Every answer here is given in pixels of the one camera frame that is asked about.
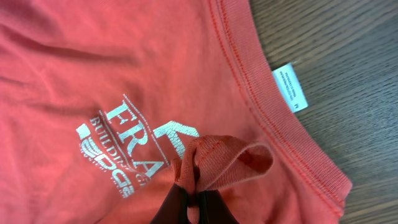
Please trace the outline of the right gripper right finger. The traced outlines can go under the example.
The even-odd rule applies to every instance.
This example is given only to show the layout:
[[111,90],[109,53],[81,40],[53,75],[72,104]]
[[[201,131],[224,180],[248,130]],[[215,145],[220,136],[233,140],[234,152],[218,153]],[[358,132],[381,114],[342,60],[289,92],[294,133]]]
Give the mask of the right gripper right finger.
[[238,224],[218,190],[206,190],[198,194],[199,224]]

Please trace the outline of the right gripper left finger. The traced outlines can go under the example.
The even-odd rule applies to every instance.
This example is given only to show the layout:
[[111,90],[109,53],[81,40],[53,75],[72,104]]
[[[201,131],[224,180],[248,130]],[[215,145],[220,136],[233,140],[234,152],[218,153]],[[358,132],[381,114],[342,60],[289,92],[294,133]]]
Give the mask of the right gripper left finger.
[[150,224],[189,224],[187,207],[187,191],[173,184]]

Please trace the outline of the red printed t-shirt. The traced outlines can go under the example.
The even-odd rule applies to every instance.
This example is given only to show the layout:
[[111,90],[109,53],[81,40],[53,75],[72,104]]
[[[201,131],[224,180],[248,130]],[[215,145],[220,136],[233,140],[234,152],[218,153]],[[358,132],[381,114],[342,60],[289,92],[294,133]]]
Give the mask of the red printed t-shirt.
[[173,184],[238,223],[338,223],[352,183],[296,118],[247,1],[1,0],[1,222],[150,223]]

